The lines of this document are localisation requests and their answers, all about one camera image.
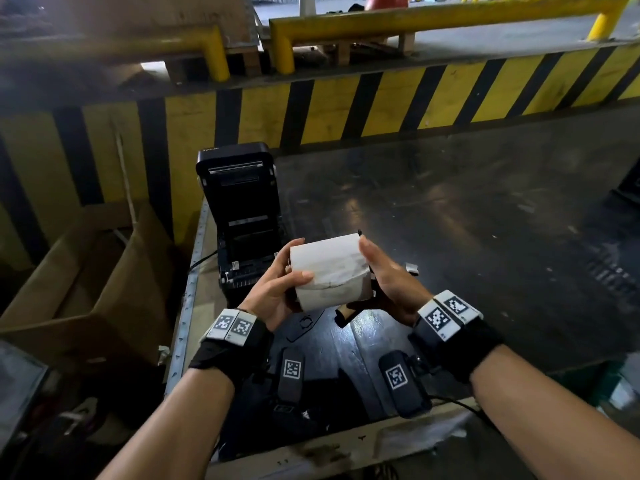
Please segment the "hand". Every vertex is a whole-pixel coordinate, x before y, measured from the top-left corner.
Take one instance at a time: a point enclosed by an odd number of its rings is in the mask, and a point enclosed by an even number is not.
[[[286,244],[238,306],[238,309],[260,318],[269,331],[274,331],[293,312],[302,311],[297,303],[285,296],[285,292],[314,279],[311,271],[291,271],[287,266],[291,248],[304,243],[304,238],[300,238]]]
[[[384,310],[403,325],[413,326],[416,313],[433,295],[366,237],[361,236],[359,246],[381,291],[376,292],[375,298],[347,306],[352,310]]]

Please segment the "concrete floor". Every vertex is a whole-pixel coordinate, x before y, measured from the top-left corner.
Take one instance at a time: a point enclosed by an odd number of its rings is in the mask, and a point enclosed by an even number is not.
[[[328,11],[347,11],[353,3],[352,0],[318,2],[316,11],[319,15]],[[446,3],[459,3],[459,0]],[[419,7],[428,4],[436,3],[412,2],[410,6]],[[265,26],[268,26],[270,18],[298,15],[297,4],[258,4],[255,10]],[[418,32],[413,58],[451,60],[468,57],[501,57],[509,54],[541,53],[584,47],[586,42],[583,40],[595,19],[595,16],[580,16]],[[639,22],[640,6],[636,1],[632,1],[622,15],[613,37],[615,39],[635,38]],[[397,46],[397,37],[389,39],[389,44]]]

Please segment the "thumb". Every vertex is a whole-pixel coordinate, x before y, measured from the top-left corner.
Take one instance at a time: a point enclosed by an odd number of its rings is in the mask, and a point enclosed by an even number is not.
[[[279,296],[284,294],[284,292],[289,288],[306,285],[313,279],[314,274],[311,271],[292,271],[281,278],[276,278],[271,281],[270,294]]]
[[[391,259],[389,259],[389,256],[387,256],[382,249],[377,247],[377,245],[368,240],[366,237],[360,236],[358,246],[361,254],[371,266],[374,274],[388,267],[391,261]]]

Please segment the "forearm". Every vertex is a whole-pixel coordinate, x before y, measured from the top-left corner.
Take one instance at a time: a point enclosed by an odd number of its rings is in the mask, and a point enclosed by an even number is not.
[[[201,478],[233,395],[219,370],[189,369],[98,479]]]
[[[471,375],[476,400],[542,479],[636,478],[640,440],[499,346]]]

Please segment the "cable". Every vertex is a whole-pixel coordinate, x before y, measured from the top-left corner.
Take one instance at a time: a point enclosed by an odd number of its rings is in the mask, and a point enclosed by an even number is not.
[[[440,395],[429,395],[429,397],[431,399],[439,399],[441,401],[444,401],[445,403],[452,403],[452,404],[457,404],[459,406],[462,406],[464,409],[468,409],[473,414],[478,416],[478,418],[480,418],[482,421],[484,421],[484,423],[487,426],[490,426],[491,428],[494,428],[496,431],[498,430],[498,428],[496,428],[495,425],[493,424],[493,422],[489,419],[489,416],[487,416],[485,414],[485,412],[482,411],[482,410],[478,411],[476,409],[473,409],[471,406],[469,406],[469,405],[467,405],[465,403],[461,403],[460,401],[456,401],[455,399],[452,399],[450,397],[443,397],[443,396],[440,396]]]
[[[190,268],[189,268],[189,273],[192,272],[197,266],[201,265],[202,263],[204,263],[204,261],[206,261],[207,259],[209,259],[210,257],[214,256],[218,254],[218,250],[216,249],[215,251],[213,251],[210,255],[208,256],[204,256],[204,258],[198,259],[195,263],[193,263]]]

